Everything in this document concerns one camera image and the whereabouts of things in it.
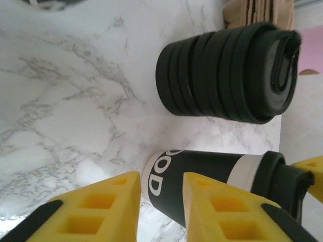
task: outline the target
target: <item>black coffee cup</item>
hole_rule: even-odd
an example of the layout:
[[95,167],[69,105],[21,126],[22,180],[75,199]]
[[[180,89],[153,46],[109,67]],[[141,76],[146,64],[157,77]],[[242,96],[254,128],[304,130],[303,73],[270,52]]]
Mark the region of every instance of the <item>black coffee cup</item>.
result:
[[183,175],[199,173],[277,202],[300,221],[302,201],[311,173],[287,166],[281,153],[264,155],[189,150],[157,152],[142,173],[143,195],[168,217],[185,227]]

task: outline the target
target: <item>stack of cup lids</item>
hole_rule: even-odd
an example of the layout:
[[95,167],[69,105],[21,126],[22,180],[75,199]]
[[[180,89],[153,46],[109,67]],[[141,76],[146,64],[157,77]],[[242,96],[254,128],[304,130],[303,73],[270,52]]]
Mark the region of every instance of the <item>stack of cup lids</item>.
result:
[[271,23],[171,43],[156,65],[159,97],[175,115],[265,124],[291,103],[300,44]]
[[272,22],[280,29],[295,29],[294,0],[232,0],[223,9],[229,29]]

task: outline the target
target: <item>black plastic lid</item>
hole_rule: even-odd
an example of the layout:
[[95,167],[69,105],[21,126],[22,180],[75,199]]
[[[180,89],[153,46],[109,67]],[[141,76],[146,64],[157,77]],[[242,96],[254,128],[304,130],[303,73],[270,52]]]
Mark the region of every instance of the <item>black plastic lid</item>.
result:
[[300,222],[304,196],[313,184],[311,172],[288,166],[282,153],[268,151],[258,167],[251,192],[278,203]]
[[253,40],[247,55],[245,94],[255,116],[279,115],[290,105],[300,44],[295,31],[267,31]]
[[318,242],[290,214],[281,208],[264,203],[261,206],[292,242]]
[[308,188],[313,184],[314,176],[311,172],[278,164],[267,198],[278,203],[297,221],[301,222],[303,199]]

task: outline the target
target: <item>white marble surface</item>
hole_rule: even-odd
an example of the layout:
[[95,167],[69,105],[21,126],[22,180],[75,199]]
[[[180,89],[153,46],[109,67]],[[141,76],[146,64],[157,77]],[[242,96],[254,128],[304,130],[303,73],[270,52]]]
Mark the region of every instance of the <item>white marble surface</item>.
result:
[[[0,235],[55,195],[141,171],[160,149],[278,151],[281,117],[178,117],[157,95],[162,48],[221,29],[222,7],[88,0],[40,13],[0,2]],[[138,241],[185,241],[185,229],[142,200]]]

